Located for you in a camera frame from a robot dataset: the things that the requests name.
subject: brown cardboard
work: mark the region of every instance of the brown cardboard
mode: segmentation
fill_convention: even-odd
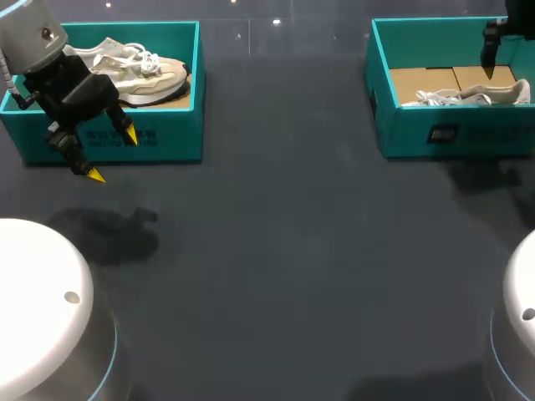
[[[435,92],[441,89],[460,90],[453,69],[391,69],[398,103],[418,100],[416,92]]]
[[[476,85],[512,86],[517,82],[512,75],[511,69],[506,65],[496,66],[494,68],[492,79],[489,79],[483,68],[478,65],[471,67],[453,67],[453,72],[457,77],[457,82],[459,83],[461,90]]]
[[[191,75],[187,77],[187,82],[191,85]],[[139,107],[138,109],[189,109],[191,104],[191,91],[181,96],[179,99],[172,100],[163,104],[155,104],[153,106]]]

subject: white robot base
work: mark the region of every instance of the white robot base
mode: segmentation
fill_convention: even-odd
[[[63,236],[0,220],[0,399],[125,401],[130,375],[111,311]]]
[[[483,366],[494,401],[535,400],[535,232],[515,250],[492,314]]]

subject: shoe sole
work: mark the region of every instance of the shoe sole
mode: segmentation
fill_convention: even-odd
[[[187,94],[189,90],[190,83],[184,81],[180,87],[171,88],[158,94],[119,94],[119,102],[134,109],[137,107],[154,106],[178,99]]]

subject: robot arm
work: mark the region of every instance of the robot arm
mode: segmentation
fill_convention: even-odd
[[[126,145],[137,145],[131,118],[107,75],[92,74],[79,56],[63,52],[68,36],[44,0],[0,0],[0,69],[19,108],[37,102],[53,121],[47,141],[78,175],[104,181],[81,151],[77,127],[106,113]],[[11,74],[25,77],[25,99]]]
[[[526,40],[535,39],[535,1],[506,0],[507,18],[489,21],[483,36],[485,43],[481,51],[481,66],[487,76],[492,77],[496,66],[496,54],[503,36],[523,36]]]

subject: teal box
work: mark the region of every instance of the teal box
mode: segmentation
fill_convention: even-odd
[[[374,19],[365,79],[385,157],[530,155],[535,104],[410,106],[398,103],[390,69],[480,65],[484,18]],[[535,84],[535,41],[505,38],[497,64]],[[431,134],[451,138],[435,142]]]
[[[134,120],[138,146],[124,146],[106,115],[79,126],[84,153],[94,162],[199,161],[202,157],[205,65],[198,22],[66,23],[69,43],[92,48],[106,37],[121,43],[141,43],[162,57],[176,58],[191,67],[189,109],[125,109]],[[22,94],[24,77],[15,84]],[[44,138],[52,121],[37,104],[20,110],[10,93],[0,106],[0,119],[23,160],[29,164],[63,162]]]

